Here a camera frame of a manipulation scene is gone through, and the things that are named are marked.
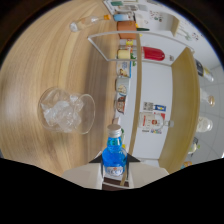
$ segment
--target bottle cap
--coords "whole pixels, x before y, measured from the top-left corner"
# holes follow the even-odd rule
[[[111,138],[118,138],[121,136],[121,126],[118,124],[110,124],[107,126],[108,136]]]
[[[108,14],[108,15],[104,15],[104,19],[105,20],[110,20],[111,19],[111,16]]]

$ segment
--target wall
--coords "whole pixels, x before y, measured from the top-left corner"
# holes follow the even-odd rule
[[[200,149],[193,156],[188,155],[185,161],[199,164],[222,157],[224,153],[224,73],[221,65],[211,70],[214,82],[208,82],[199,77],[200,87],[215,97],[215,106],[210,107],[205,103],[200,104],[200,116],[212,120],[213,128],[209,132],[196,133]]]

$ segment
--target transparent container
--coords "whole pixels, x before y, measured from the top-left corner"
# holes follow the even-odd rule
[[[213,127],[213,122],[209,120],[207,117],[198,117],[198,124],[196,132],[206,132],[211,131]]]
[[[200,88],[200,101],[202,103],[209,104],[211,107],[215,106],[215,98],[214,98],[214,96],[210,95],[209,93],[207,93],[202,88]]]
[[[86,134],[95,118],[95,102],[89,94],[69,94],[52,87],[41,96],[38,117],[49,131]]]
[[[78,32],[80,30],[86,29],[90,26],[93,26],[97,24],[99,21],[102,20],[110,20],[110,15],[104,15],[104,16],[87,16],[84,18],[81,18],[77,21],[74,21],[70,24],[70,30],[72,32]]]

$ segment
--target red object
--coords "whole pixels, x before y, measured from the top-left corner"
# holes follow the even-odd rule
[[[145,55],[145,59],[162,61],[165,58],[165,54],[160,49],[151,47],[142,47],[142,48]]]
[[[152,124],[157,124],[157,120],[152,120]]]

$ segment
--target bottle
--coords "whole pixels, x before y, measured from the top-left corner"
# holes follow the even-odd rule
[[[214,81],[214,77],[211,71],[209,71],[209,69],[207,69],[206,67],[204,67],[200,61],[198,61],[197,59],[194,59],[195,63],[196,63],[196,67],[197,67],[197,71],[198,71],[198,75],[206,78],[209,82],[213,82]]]
[[[141,47],[142,50],[142,58],[149,59],[154,61],[163,61],[164,59],[168,59],[169,61],[174,61],[174,57],[172,55],[164,54],[164,52],[157,48],[152,47]]]
[[[115,21],[134,21],[134,17],[132,13],[126,13],[126,14],[115,14],[114,15]]]
[[[121,176],[127,162],[127,152],[122,148],[121,126],[118,124],[108,125],[107,131],[107,148],[102,153],[105,172],[111,176]]]
[[[200,101],[208,103],[211,107],[215,106],[215,98],[214,98],[214,96],[208,94],[202,88],[200,88]]]
[[[213,127],[213,122],[207,117],[198,117],[198,124],[196,132],[206,132],[211,131]]]
[[[143,128],[145,130],[159,130],[162,129],[163,126],[173,127],[174,121],[165,121],[161,115],[153,114],[150,112],[140,112],[138,127]]]
[[[97,24],[101,20],[110,20],[110,15],[104,15],[104,16],[87,16],[84,18],[81,18],[77,21],[74,21],[70,24],[70,29],[72,32],[77,32],[80,30],[83,30],[89,26],[92,26],[94,24]]]

